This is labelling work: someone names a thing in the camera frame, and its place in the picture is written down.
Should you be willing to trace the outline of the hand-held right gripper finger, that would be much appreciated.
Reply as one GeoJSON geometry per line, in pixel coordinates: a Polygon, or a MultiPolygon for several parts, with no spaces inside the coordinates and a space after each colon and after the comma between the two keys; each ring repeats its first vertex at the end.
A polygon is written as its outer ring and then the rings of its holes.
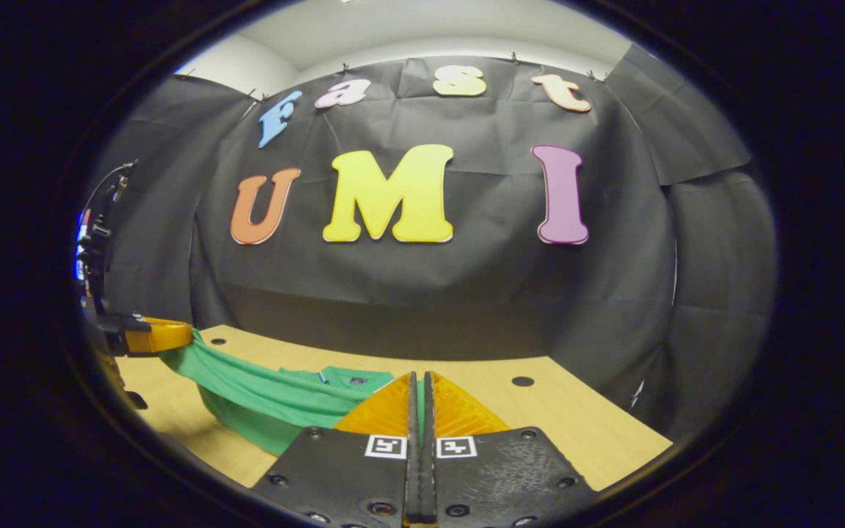
{"type": "Polygon", "coordinates": [[[252,493],[312,527],[406,527],[420,504],[418,378],[402,375],[346,415],[308,427],[252,493]]]}
{"type": "Polygon", "coordinates": [[[538,427],[511,428],[459,385],[425,375],[422,485],[439,527],[543,527],[596,491],[538,427]]]}

